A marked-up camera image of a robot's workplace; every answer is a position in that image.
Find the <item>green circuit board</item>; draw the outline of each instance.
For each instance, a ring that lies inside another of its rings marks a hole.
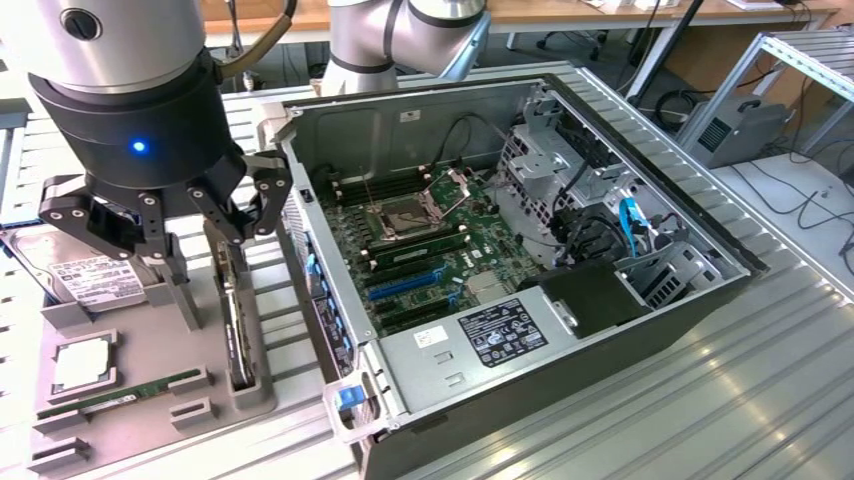
[[[442,218],[440,225],[407,216],[409,211],[417,210],[413,200],[417,192],[348,206],[324,202],[327,220],[349,274],[383,336],[515,292],[522,280],[542,271],[514,239],[515,234],[500,215],[488,213],[492,200],[487,191],[474,181],[468,182],[467,188],[471,196]],[[439,178],[430,192],[442,212],[463,198],[460,186],[448,176]],[[376,215],[380,211],[389,213],[380,217]],[[388,225],[389,217],[400,212],[403,216],[391,221],[404,229],[404,234],[439,231],[444,232],[440,238],[401,247],[383,241],[383,224]],[[365,257],[365,249],[383,248],[385,250]],[[436,280],[430,285],[379,300],[371,298],[372,291],[431,274],[436,275]]]

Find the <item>motherboard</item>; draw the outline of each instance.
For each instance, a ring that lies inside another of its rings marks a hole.
[[[504,297],[543,269],[502,219],[487,182],[464,172],[333,183],[323,202],[381,336]]]

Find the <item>power supply label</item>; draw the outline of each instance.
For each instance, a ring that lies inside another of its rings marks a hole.
[[[459,324],[490,368],[548,345],[518,299],[466,315]]]

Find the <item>pcie slot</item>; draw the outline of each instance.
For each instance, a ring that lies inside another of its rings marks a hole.
[[[388,298],[392,295],[397,295],[399,293],[408,292],[409,290],[415,290],[416,288],[428,287],[430,285],[435,285],[442,280],[442,272],[447,268],[447,265],[436,268],[432,272],[412,277],[400,282],[392,283],[384,287],[375,288],[368,292],[368,300],[376,301],[383,298]]]
[[[381,272],[373,273],[368,278],[364,279],[363,285],[365,287],[372,287],[375,285],[379,285],[380,283],[391,282],[405,276],[416,275],[419,273],[435,270],[440,266],[440,261],[420,260],[417,262],[403,265],[393,270],[383,270]]]
[[[435,315],[436,313],[451,312],[456,308],[456,297],[450,295],[447,298],[434,300],[424,303],[415,308],[409,308],[404,312],[395,313],[380,319],[383,328],[396,327],[404,323],[412,323],[422,320],[426,315]]]

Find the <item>warning label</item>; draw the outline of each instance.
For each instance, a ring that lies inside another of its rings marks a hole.
[[[516,299],[464,316],[459,324],[480,362],[490,368],[548,345]]]
[[[80,305],[89,306],[143,293],[143,284],[125,260],[104,256],[48,266]]]

